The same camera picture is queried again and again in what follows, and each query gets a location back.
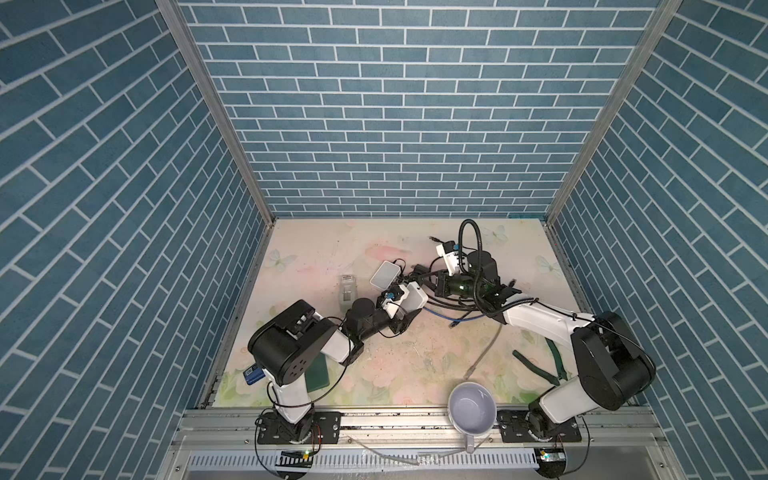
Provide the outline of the black power adapter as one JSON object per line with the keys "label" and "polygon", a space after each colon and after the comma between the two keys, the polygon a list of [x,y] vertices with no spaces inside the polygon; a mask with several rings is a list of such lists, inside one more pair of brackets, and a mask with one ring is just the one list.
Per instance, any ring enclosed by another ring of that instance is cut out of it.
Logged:
{"label": "black power adapter", "polygon": [[409,274],[409,279],[415,282],[422,282],[427,280],[431,276],[431,270],[429,267],[416,264],[413,267],[412,272]]}

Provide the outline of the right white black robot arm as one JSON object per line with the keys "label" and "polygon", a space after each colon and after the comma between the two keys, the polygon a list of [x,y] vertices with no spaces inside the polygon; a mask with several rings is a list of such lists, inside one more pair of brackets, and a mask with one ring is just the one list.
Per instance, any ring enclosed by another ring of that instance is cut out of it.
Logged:
{"label": "right white black robot arm", "polygon": [[440,298],[466,300],[470,308],[502,325],[536,333],[566,348],[576,373],[559,379],[529,404],[527,421],[541,434],[597,408],[615,411],[656,378],[656,365],[637,343],[624,319],[607,311],[577,313],[548,305],[503,284],[486,251],[465,254],[446,242],[436,247],[445,268],[431,289]]}

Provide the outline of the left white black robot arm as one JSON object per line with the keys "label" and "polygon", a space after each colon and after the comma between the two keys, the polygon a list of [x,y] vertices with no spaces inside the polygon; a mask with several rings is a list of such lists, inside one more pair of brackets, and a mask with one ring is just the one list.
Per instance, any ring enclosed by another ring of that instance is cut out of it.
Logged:
{"label": "left white black robot arm", "polygon": [[277,314],[248,342],[248,351],[269,381],[268,397],[277,414],[290,425],[310,414],[313,401],[305,372],[317,357],[348,366],[362,353],[365,340],[384,330],[402,334],[425,304],[417,295],[400,302],[358,299],[343,319],[334,320],[298,300]]}

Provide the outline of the lavender mug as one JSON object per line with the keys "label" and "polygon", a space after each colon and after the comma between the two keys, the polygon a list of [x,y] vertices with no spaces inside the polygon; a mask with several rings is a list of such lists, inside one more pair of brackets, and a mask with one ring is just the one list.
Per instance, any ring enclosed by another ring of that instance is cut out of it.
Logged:
{"label": "lavender mug", "polygon": [[448,416],[453,427],[463,436],[465,452],[472,454],[476,450],[475,440],[484,438],[493,429],[497,406],[486,387],[465,381],[449,395]]}

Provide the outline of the green network switch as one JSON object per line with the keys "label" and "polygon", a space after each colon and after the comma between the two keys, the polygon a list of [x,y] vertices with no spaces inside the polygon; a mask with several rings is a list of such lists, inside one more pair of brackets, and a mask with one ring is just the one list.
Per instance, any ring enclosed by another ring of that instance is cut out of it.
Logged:
{"label": "green network switch", "polygon": [[330,386],[326,356],[320,353],[304,372],[308,392],[315,392]]}

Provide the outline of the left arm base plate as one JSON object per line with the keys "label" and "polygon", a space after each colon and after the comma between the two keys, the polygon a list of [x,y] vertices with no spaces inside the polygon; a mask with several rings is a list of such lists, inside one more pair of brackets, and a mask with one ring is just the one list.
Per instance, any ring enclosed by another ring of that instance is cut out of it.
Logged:
{"label": "left arm base plate", "polygon": [[256,420],[257,441],[265,445],[309,444],[312,439],[323,444],[337,444],[341,413],[310,410],[297,423],[290,423],[279,413],[265,410]]}

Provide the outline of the green handled pliers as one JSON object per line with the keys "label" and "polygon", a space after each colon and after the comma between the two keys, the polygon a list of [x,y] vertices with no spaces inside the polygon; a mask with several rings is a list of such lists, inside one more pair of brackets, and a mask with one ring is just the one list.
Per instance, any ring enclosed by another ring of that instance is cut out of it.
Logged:
{"label": "green handled pliers", "polygon": [[529,371],[537,375],[538,377],[546,380],[551,385],[557,387],[562,382],[565,382],[568,380],[568,373],[565,369],[565,365],[563,363],[563,359],[561,356],[561,353],[556,345],[555,342],[550,340],[549,338],[546,339],[546,343],[549,347],[549,350],[552,354],[555,368],[556,368],[556,374],[551,374],[537,365],[535,365],[533,362],[531,362],[527,357],[525,357],[522,353],[520,353],[518,350],[514,350],[512,352],[513,356],[519,360]]}

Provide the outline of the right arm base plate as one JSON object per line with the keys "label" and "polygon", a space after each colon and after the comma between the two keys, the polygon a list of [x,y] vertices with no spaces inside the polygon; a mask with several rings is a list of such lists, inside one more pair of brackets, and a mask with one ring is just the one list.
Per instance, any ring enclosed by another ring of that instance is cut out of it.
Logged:
{"label": "right arm base plate", "polygon": [[530,410],[501,409],[497,424],[504,443],[578,443],[582,435],[575,418],[554,423],[543,413]]}

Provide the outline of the aluminium frame rail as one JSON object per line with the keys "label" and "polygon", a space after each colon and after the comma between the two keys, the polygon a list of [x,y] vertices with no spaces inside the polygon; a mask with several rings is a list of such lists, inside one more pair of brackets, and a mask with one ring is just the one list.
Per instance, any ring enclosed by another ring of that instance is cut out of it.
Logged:
{"label": "aluminium frame rail", "polygon": [[647,407],[596,411],[578,443],[504,443],[498,424],[468,454],[444,407],[322,408],[340,412],[337,444],[259,444],[257,409],[188,410],[160,479],[681,479]]}

